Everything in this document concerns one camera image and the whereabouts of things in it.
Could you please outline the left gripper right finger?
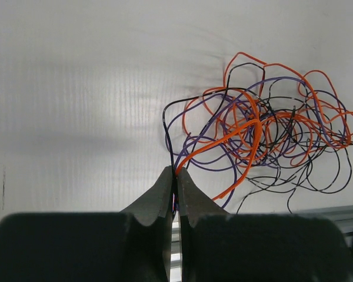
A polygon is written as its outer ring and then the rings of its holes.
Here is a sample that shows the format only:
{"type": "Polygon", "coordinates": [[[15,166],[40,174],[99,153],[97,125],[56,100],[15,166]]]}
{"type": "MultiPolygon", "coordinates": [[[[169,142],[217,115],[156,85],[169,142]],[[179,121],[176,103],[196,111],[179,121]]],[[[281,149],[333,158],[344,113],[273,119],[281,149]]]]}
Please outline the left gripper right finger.
{"type": "Polygon", "coordinates": [[[183,281],[353,281],[344,234],[310,214],[231,214],[178,175],[183,281]]]}

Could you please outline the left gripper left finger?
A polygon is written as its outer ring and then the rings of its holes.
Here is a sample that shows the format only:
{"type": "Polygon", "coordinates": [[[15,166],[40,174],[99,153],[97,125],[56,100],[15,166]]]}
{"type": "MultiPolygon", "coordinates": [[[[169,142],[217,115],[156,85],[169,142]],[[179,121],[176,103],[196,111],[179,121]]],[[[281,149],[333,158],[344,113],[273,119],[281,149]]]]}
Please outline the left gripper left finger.
{"type": "Polygon", "coordinates": [[[170,167],[120,212],[17,213],[0,221],[0,281],[169,281],[170,167]]]}

